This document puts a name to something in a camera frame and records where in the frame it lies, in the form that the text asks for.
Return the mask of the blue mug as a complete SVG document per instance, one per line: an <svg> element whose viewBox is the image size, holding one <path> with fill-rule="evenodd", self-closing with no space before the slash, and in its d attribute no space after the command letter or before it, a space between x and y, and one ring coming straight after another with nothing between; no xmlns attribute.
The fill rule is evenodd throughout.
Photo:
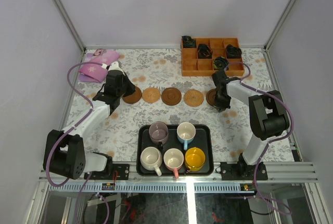
<svg viewBox="0 0 333 224"><path fill-rule="evenodd" d="M183 145L183 149L188 149L189 143L191 143L196 135L196 128L190 122L182 122L176 129L177 139Z"/></svg>

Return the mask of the yellow mug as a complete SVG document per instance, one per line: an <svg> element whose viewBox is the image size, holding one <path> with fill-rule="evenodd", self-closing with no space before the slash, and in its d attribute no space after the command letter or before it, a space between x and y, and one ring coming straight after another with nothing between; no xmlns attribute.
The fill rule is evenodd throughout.
<svg viewBox="0 0 333 224"><path fill-rule="evenodd" d="M188 149L185 153L185 167L186 172L196 172L199 171L206 162L206 155L198 147L192 147Z"/></svg>

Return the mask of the dark brown wooden coaster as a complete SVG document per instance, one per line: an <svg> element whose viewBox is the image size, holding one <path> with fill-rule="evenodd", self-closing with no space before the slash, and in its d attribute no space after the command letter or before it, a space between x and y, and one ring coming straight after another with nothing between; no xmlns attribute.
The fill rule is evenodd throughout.
<svg viewBox="0 0 333 224"><path fill-rule="evenodd" d="M210 106L214 106L214 101L215 101L215 95L216 95L216 90L211 89L207 92L206 94L206 101Z"/></svg>
<svg viewBox="0 0 333 224"><path fill-rule="evenodd" d="M135 104L137 103L142 97L142 92L139 87L135 87L135 92L129 96L123 97L123 101L128 104Z"/></svg>
<svg viewBox="0 0 333 224"><path fill-rule="evenodd" d="M177 88L166 88L161 94L161 99L166 105L174 106L181 101L182 94Z"/></svg>

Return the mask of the woven rattan coaster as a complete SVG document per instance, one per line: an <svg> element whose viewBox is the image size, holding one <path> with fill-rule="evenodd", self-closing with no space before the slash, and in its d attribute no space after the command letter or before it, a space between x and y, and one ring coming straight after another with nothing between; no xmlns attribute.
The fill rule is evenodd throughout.
<svg viewBox="0 0 333 224"><path fill-rule="evenodd" d="M190 107L198 107L204 101L203 94L197 90L188 90L184 94L184 102Z"/></svg>
<svg viewBox="0 0 333 224"><path fill-rule="evenodd" d="M142 93L142 98L147 103L155 103L160 99L161 93L157 88L146 88Z"/></svg>

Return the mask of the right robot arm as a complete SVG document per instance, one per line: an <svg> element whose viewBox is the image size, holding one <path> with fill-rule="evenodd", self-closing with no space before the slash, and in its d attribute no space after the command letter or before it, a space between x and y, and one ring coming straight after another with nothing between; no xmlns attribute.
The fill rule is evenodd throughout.
<svg viewBox="0 0 333 224"><path fill-rule="evenodd" d="M277 90L264 92L255 89L238 77L228 77L220 70L212 75L215 85L213 107L219 112L230 109L231 99L235 98L249 107L249 120L252 137L245 151L239 155L237 173L242 179L255 175L255 165L260 163L269 143L282 140L281 136L290 126L287 106Z"/></svg>

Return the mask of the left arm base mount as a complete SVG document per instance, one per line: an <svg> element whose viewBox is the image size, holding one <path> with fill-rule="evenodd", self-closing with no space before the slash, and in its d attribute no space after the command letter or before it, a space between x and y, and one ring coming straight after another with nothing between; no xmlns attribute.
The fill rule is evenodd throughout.
<svg viewBox="0 0 333 224"><path fill-rule="evenodd" d="M104 171L94 171L90 177L91 180L128 180L130 173L129 164L112 164L111 168L106 168Z"/></svg>

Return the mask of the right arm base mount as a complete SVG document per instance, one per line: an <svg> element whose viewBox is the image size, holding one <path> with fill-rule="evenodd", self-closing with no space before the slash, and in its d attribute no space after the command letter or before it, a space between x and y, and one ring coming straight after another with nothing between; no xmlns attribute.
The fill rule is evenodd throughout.
<svg viewBox="0 0 333 224"><path fill-rule="evenodd" d="M254 172L256 171L256 179L259 181L267 181L268 176L266 173L266 166L263 162L260 162L258 168L255 170L254 165L247 165L242 153L238 157L237 163L231 164L227 162L220 163L220 171L222 180L227 181L240 181L254 179Z"/></svg>

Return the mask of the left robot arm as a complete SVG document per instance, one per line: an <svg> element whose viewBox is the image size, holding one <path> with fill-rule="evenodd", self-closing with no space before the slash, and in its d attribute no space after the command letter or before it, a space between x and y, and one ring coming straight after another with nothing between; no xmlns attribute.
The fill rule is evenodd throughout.
<svg viewBox="0 0 333 224"><path fill-rule="evenodd" d="M102 153L85 152L84 139L108 118L120 105L120 99L132 95L135 85L121 70L110 70L106 82L91 101L90 108L62 130L51 130L47 136L43 168L47 178L50 173L77 179L83 173L96 172L102 179L113 176L114 167L109 156Z"/></svg>

